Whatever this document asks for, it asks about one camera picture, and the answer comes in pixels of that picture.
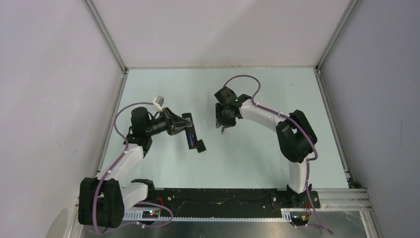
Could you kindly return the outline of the blue purple battery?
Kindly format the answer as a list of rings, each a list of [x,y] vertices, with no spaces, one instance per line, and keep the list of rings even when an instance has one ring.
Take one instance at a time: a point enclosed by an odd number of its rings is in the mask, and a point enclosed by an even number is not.
[[[190,147],[194,148],[195,147],[195,139],[194,139],[194,136],[192,134],[188,135],[188,141],[189,141]]]

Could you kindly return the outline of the black remote control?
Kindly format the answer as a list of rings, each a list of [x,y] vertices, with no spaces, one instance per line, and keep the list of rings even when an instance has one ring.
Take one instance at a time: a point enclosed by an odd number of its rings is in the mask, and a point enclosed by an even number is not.
[[[184,114],[182,114],[182,117],[185,118],[185,119],[190,120],[191,122],[193,122],[192,114],[191,113],[184,113]],[[187,138],[189,149],[190,150],[196,149],[197,148],[196,143],[197,143],[198,140],[197,140],[197,136],[196,136],[196,131],[195,131],[194,125],[191,126],[191,127],[186,128],[185,129],[185,133],[186,133],[186,138]],[[189,141],[188,141],[188,135],[189,134],[192,134],[194,136],[194,139],[195,139],[195,147],[194,148],[191,148],[190,145],[189,145]]]

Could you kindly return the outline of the black battery cover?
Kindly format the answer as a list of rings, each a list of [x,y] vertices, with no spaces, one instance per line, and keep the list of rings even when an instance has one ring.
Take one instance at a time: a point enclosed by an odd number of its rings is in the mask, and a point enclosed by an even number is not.
[[[197,149],[198,153],[202,153],[202,152],[207,150],[202,139],[197,141],[196,146],[197,146],[196,149]]]

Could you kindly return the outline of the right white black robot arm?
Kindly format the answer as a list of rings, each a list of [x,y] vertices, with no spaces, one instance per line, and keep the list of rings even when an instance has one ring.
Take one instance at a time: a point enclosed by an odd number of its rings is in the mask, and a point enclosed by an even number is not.
[[[317,136],[305,114],[300,110],[285,115],[264,107],[254,98],[242,94],[237,96],[224,86],[215,93],[217,103],[216,127],[229,128],[236,125],[237,119],[247,119],[274,131],[278,138],[280,151],[289,161],[288,201],[294,207],[303,206],[308,195],[309,173],[307,164],[317,159],[315,144]]]

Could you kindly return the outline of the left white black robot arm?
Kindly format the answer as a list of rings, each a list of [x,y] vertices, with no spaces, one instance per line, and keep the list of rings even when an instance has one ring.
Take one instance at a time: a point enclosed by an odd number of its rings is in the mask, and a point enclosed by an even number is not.
[[[78,222],[93,226],[96,230],[120,226],[125,212],[138,202],[152,206],[157,194],[149,180],[133,181],[122,187],[120,181],[127,178],[136,165],[146,156],[152,145],[152,136],[162,132],[176,135],[193,127],[189,114],[179,116],[169,108],[156,107],[152,115],[145,103],[134,103],[131,126],[123,138],[123,150],[107,170],[93,178],[84,178],[79,187]]]

